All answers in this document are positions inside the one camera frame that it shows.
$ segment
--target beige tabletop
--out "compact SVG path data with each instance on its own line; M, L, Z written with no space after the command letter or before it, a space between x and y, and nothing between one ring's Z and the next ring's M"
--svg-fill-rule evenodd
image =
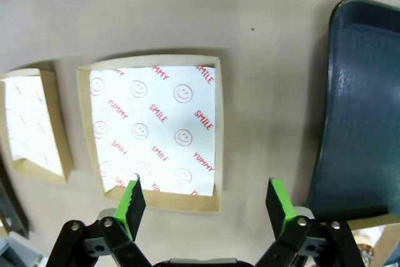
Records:
M326 82L326 33L340 0L0 0L0 71L52 61L75 170L65 186L9 170L49 254L70 219L89 224L117 202L101 195L79 116L76 68L110 56L219 56L225 104L224 192L218 214L148 209L137 243L152 263L237 257L254 263L273 241L267 181L307 195ZM377 0L400 6L400 0ZM102 260L100 266L113 266Z

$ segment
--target screw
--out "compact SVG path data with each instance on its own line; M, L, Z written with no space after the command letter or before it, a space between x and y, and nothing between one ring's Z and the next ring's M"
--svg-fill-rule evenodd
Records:
M76 222L71 226L71 229L72 229L73 231L76 231L78 228L79 228L79 224L76 223Z
M105 220L105 222L104 222L104 226L105 227L109 227L109 226L111 226L113 224L113 221L111 220L111 219L107 219L107 220Z
M332 226L334 229L339 229L339 228L340 228L340 224L339 224L337 221L333 221L332 224L331 224L331 226Z
M307 220L305 220L303 217L300 217L297 221L297 224L300 226L306 226L307 225Z

